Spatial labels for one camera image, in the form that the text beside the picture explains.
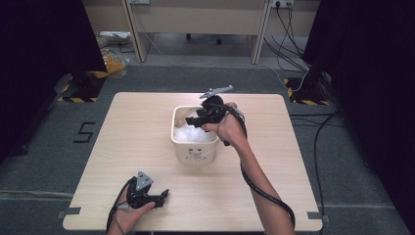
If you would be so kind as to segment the clear plastic bag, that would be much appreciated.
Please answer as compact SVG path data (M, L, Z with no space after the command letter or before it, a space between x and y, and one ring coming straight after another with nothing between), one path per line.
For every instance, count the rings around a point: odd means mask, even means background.
M205 132L200 127L189 125L186 118L196 118L195 111L177 116L173 127L173 139L178 142L209 142L216 138L213 132Z

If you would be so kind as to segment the grey tape strip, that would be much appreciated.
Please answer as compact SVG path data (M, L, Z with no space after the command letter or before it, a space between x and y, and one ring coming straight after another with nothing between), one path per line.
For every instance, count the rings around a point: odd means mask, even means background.
M329 215L322 215L318 211L308 211L307 217L308 219L320 219L323 223L330 222Z
M57 214L57 218L65 218L67 215L79 214L80 210L81 210L81 207L68 208L65 211L59 211L58 214Z

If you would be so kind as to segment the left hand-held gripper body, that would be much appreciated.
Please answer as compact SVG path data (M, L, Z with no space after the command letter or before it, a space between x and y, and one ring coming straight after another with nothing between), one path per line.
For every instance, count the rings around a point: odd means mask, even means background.
M126 194L127 204L131 208L139 209L150 202L158 201L148 194L153 182L154 180L143 171L133 176Z

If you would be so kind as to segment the white square bin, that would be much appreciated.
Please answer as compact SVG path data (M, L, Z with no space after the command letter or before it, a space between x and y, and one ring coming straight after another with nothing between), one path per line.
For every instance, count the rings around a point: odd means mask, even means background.
M185 115L187 112L196 111L195 106L178 106L174 109L172 115L172 124L170 138L173 144L175 155L178 161L184 165L209 165L216 158L216 150L219 138L209 142L178 142L173 139L173 127L177 116Z

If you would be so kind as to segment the beige office desk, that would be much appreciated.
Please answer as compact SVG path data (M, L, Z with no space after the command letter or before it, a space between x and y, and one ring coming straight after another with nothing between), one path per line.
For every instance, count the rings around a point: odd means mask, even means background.
M144 63L156 33L246 35L251 62L260 58L263 38L282 35L283 19L294 36L307 37L321 0L294 0L290 9L270 0L81 0L95 31L127 31L137 61Z

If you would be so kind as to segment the yellow plastic bag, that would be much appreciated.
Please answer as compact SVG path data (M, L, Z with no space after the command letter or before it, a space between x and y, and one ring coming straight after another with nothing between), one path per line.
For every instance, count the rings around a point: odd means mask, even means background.
M97 72L96 76L99 78L123 71L129 66L129 60L119 57L112 49L104 50L102 52L102 56L106 66L106 71Z

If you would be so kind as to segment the white packaging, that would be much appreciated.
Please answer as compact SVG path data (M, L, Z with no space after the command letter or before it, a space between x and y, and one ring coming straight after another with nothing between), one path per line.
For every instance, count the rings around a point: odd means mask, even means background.
M101 50L118 49L120 53L126 53L132 43L127 31L100 31L96 34L96 40Z

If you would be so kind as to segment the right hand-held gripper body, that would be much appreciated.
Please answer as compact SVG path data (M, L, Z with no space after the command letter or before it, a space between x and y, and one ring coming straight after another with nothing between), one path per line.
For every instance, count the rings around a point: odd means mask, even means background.
M205 94L201 95L200 98L205 98L205 100L202 102L202 108L197 110L198 117L196 118L196 123L219 123L226 111L224 102L218 94L232 89L232 85L210 88Z

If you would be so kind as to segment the wall power socket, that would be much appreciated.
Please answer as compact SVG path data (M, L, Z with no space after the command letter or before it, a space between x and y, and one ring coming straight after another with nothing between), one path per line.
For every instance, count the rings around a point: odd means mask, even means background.
M294 6L294 0L270 0L272 8L290 9Z

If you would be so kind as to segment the black stand with striped base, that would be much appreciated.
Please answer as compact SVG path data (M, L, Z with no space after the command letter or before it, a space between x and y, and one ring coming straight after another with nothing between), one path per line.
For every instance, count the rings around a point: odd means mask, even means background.
M287 77L284 85L293 104L328 106L329 101L321 91L322 70L312 66L302 77Z
M58 96L59 102L95 103L105 83L93 72L87 72L82 78L70 78Z

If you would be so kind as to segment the person's right hand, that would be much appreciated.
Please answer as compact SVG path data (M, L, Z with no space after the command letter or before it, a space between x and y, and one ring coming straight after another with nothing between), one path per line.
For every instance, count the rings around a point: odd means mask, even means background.
M223 141L227 141L235 149L248 144L248 139L243 131L240 122L229 112L223 117L220 123L206 123L202 130L215 132Z

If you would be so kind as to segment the black curtain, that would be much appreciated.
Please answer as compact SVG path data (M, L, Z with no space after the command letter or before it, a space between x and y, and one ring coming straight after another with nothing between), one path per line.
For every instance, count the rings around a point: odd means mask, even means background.
M0 0L0 164L63 75L105 69L82 0Z
M303 59L332 86L415 235L415 0L320 0Z

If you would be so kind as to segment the person's left hand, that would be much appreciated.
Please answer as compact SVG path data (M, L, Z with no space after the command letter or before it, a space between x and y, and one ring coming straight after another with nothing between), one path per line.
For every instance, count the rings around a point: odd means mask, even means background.
M139 209L126 208L117 209L113 215L113 219L110 224L109 232L120 231L127 234L141 219L141 217L149 212L155 206L154 202L150 202Z

